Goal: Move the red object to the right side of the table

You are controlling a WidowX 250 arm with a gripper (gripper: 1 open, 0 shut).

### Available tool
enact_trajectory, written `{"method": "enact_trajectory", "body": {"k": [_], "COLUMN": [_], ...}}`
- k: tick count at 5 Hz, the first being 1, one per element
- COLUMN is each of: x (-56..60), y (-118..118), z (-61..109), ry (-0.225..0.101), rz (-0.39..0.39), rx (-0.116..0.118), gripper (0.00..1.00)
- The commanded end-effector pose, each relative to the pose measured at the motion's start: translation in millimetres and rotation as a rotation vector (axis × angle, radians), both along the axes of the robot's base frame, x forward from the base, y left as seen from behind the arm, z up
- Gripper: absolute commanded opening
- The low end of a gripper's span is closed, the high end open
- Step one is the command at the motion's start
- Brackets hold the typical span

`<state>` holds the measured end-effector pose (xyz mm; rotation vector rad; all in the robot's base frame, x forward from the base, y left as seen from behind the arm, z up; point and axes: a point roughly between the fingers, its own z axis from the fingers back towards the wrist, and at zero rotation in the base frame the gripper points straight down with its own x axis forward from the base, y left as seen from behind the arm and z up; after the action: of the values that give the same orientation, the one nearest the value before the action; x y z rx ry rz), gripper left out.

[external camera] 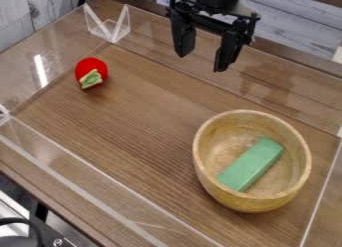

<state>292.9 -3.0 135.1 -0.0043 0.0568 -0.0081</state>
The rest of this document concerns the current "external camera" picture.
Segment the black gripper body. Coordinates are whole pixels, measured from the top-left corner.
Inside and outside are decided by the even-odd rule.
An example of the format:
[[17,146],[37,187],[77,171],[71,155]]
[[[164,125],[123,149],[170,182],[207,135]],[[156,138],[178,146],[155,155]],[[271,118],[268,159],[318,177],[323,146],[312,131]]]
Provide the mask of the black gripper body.
[[240,35],[243,44],[251,43],[260,15],[240,0],[170,0],[170,20],[172,10],[191,18],[194,27],[218,35],[234,31]]

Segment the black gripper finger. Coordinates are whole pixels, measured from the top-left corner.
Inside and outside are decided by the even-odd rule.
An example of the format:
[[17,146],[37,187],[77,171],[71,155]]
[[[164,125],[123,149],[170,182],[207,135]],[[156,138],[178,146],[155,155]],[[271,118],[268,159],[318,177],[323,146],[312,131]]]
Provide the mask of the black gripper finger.
[[191,18],[175,10],[171,11],[171,31],[175,52],[183,58],[195,48],[196,30]]
[[220,47],[215,54],[215,72],[224,72],[228,66],[236,61],[242,45],[240,35],[234,31],[226,31],[222,35]]

